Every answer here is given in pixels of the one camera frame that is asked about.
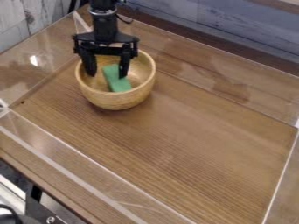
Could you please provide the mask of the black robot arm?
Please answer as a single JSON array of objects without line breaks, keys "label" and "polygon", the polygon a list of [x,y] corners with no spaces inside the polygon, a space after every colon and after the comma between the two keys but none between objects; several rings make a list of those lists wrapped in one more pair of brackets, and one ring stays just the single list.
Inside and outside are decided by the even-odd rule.
[{"label": "black robot arm", "polygon": [[88,0],[88,14],[92,18],[93,30],[72,36],[73,52],[80,56],[89,76],[97,72],[97,55],[117,56],[117,75],[126,77],[129,62],[138,54],[138,37],[122,33],[117,29],[117,3],[120,0]]}]

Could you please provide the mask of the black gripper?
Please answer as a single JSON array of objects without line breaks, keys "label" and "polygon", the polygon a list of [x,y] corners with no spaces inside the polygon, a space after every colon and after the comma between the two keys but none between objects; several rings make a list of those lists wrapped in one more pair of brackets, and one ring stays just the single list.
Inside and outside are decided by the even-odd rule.
[{"label": "black gripper", "polygon": [[93,54],[120,56],[118,78],[126,77],[130,58],[137,56],[138,38],[117,29],[117,14],[92,14],[93,31],[74,34],[73,52],[80,55],[86,74],[93,77],[97,61]]}]

